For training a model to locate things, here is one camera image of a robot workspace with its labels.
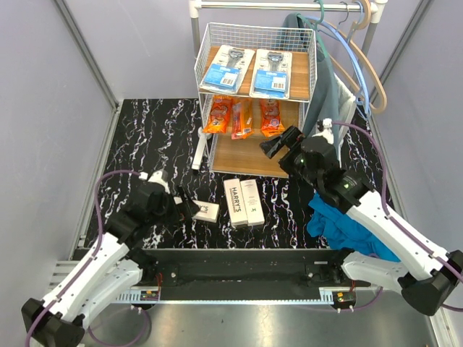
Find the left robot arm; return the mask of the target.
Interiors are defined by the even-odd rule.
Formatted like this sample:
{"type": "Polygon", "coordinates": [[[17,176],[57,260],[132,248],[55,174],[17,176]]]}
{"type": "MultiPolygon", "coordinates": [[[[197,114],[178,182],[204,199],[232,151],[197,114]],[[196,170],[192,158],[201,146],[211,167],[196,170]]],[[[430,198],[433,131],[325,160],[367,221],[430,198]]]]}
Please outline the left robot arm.
{"type": "Polygon", "coordinates": [[[42,346],[78,346],[92,318],[119,294],[160,278],[157,259],[142,249],[143,239],[154,226],[177,226],[200,212],[182,187],[177,191],[180,198],[163,179],[142,184],[64,280],[42,299],[24,303],[26,346],[32,340],[42,346]]]}

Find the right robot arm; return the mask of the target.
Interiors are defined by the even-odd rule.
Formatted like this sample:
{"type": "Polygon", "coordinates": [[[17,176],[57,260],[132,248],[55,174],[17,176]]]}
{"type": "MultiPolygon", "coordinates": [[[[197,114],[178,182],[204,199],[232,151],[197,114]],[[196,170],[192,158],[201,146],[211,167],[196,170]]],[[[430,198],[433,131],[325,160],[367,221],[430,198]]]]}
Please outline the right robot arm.
{"type": "Polygon", "coordinates": [[[311,184],[325,203],[365,227],[399,259],[368,257],[348,248],[342,262],[328,269],[335,286],[352,280],[376,284],[401,294],[412,308],[427,316],[444,306],[462,282],[462,251],[449,252],[427,239],[391,209],[361,175],[343,169],[330,127],[306,137],[290,126],[260,144],[267,158],[283,147],[288,151],[278,164],[284,172],[311,184]]]}

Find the orange razor bag front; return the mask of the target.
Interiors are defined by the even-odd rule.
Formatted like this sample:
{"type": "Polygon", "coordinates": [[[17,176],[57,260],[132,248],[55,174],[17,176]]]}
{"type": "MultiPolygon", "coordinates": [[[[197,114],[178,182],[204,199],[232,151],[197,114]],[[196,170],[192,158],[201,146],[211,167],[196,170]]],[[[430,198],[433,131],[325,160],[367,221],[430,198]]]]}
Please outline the orange razor bag front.
{"type": "Polygon", "coordinates": [[[254,133],[252,102],[246,98],[235,98],[232,104],[232,130],[233,140],[244,140],[254,133]]]}

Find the orange razor bag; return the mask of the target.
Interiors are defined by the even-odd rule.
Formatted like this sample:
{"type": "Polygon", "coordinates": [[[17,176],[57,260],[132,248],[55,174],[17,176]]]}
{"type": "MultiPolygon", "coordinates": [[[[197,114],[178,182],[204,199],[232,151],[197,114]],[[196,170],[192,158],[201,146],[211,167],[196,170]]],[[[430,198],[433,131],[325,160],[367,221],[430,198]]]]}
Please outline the orange razor bag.
{"type": "Polygon", "coordinates": [[[260,99],[260,130],[265,137],[280,135],[285,131],[281,120],[280,101],[260,99]]]}
{"type": "Polygon", "coordinates": [[[244,140],[254,133],[252,102],[246,98],[235,98],[232,104],[232,130],[233,140],[244,140]]]}
{"type": "Polygon", "coordinates": [[[226,133],[232,113],[233,98],[215,95],[212,99],[208,122],[203,127],[206,134],[226,133]]]}

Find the blue razor blister pack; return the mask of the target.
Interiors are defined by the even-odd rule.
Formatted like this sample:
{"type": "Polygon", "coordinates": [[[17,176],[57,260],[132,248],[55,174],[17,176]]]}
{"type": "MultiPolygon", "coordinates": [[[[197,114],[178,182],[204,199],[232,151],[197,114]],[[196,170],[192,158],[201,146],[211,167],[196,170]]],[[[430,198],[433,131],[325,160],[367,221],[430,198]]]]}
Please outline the blue razor blister pack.
{"type": "Polygon", "coordinates": [[[288,100],[291,86],[292,53],[288,51],[256,51],[249,96],[288,100]]]}

